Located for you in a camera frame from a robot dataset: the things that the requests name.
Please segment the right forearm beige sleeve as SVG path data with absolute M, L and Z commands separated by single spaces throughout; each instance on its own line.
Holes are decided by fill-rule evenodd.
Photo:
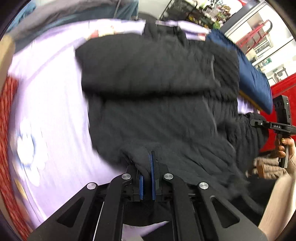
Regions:
M 289 158 L 286 169 L 279 166 L 278 158 L 257 157 L 246 173 L 247 177 L 252 174 L 260 181 L 275 181 L 259 229 L 268 240 L 276 240 L 295 212 L 295 155 Z

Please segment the right hand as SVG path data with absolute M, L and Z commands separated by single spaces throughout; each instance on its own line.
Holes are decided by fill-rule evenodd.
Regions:
M 279 159 L 285 157 L 285 147 L 289 147 L 289 156 L 288 156 L 288 173 L 295 172 L 295 141 L 293 138 L 281 138 L 278 137 L 275 139 L 275 150 L 274 154 Z

